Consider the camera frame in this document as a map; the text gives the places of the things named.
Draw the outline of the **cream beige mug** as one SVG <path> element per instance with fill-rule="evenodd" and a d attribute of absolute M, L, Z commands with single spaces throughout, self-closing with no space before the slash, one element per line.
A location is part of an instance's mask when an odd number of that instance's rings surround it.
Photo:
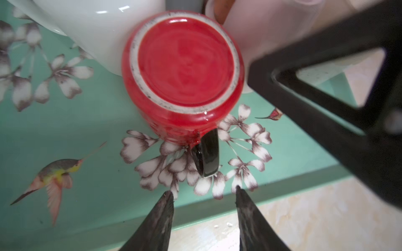
<path fill-rule="evenodd" d="M 385 51 L 377 48 L 303 68 L 296 72 L 296 76 L 312 86 L 318 86 L 341 73 L 351 80 L 362 77 L 364 80 L 372 82 L 377 76 L 384 58 Z"/>

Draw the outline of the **green floral serving tray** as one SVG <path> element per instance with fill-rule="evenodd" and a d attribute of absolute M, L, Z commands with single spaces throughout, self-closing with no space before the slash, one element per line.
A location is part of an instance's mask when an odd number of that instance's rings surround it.
<path fill-rule="evenodd" d="M 161 195 L 175 194 L 174 228 L 235 211 L 224 177 L 249 174 L 257 203 L 350 176 L 289 118 L 256 93 L 232 115 L 241 124 L 220 141 L 220 177 L 194 193 L 189 166 L 169 174 L 172 152 L 141 118 L 122 78 L 69 38 L 1 1 L 1 250 L 103 251 L 124 243 Z"/>

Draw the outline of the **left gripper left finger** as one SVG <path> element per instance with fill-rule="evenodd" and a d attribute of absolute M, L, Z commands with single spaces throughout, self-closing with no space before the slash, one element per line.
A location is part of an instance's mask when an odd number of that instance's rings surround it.
<path fill-rule="evenodd" d="M 166 251 L 174 216 L 174 196 L 166 191 L 120 251 Z"/>

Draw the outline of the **red mug black handle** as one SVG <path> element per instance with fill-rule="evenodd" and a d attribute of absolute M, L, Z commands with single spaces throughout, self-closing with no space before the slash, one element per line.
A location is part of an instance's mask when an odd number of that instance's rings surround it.
<path fill-rule="evenodd" d="M 162 140 L 189 147 L 202 177 L 218 172 L 218 125 L 245 80 L 231 36 L 205 15 L 168 11 L 138 24 L 121 59 L 133 103 Z"/>

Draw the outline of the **white ribbed base mug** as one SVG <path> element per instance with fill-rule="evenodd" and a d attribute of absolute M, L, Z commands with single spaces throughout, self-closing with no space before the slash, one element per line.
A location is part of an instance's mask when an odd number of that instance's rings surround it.
<path fill-rule="evenodd" d="M 162 0 L 11 1 L 48 30 L 69 37 L 109 72 L 121 75 L 121 57 L 132 29 L 165 11 Z"/>

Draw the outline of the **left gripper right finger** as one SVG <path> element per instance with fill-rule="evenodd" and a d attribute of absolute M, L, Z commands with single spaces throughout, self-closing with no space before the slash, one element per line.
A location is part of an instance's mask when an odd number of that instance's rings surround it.
<path fill-rule="evenodd" d="M 241 251 L 290 251 L 271 228 L 247 192 L 236 187 Z"/>

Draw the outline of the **pale pink mug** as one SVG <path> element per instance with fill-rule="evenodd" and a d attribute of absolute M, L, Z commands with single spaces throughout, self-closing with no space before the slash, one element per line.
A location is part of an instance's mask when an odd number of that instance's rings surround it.
<path fill-rule="evenodd" d="M 237 43 L 249 75 L 251 63 L 307 34 L 325 1 L 207 1 L 205 15 Z"/>

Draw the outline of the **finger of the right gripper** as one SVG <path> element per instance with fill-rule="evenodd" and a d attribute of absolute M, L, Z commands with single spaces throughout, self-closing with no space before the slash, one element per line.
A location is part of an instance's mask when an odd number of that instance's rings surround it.
<path fill-rule="evenodd" d="M 363 107 L 300 80 L 316 64 L 383 49 Z M 255 60 L 248 85 L 279 108 L 386 203 L 402 206 L 402 3 L 381 1 Z"/>

